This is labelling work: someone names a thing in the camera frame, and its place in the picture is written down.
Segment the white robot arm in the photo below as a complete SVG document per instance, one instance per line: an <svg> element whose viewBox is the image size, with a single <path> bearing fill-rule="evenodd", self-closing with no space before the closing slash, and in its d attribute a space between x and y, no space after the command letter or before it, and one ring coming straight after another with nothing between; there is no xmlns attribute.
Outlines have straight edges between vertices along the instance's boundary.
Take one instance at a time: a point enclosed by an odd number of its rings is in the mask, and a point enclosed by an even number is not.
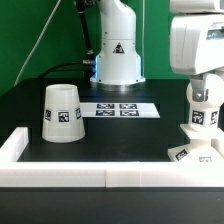
<svg viewBox="0 0 224 224"><path fill-rule="evenodd" d="M121 90L143 83L136 52L136 15L120 0L98 0L101 51L96 56L94 85ZM190 77L192 98L208 98L205 74L224 67L224 0L170 0L175 14L170 28L172 70Z"/></svg>

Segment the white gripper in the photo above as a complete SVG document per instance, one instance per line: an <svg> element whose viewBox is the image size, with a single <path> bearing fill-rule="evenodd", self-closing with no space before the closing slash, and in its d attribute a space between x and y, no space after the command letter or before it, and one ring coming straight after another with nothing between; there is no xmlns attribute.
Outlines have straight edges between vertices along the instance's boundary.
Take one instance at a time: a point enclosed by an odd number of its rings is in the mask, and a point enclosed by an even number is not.
<svg viewBox="0 0 224 224"><path fill-rule="evenodd" d="M191 75L192 99L205 102L205 72L224 66L224 15L175 16L170 29L170 65L175 73Z"/></svg>

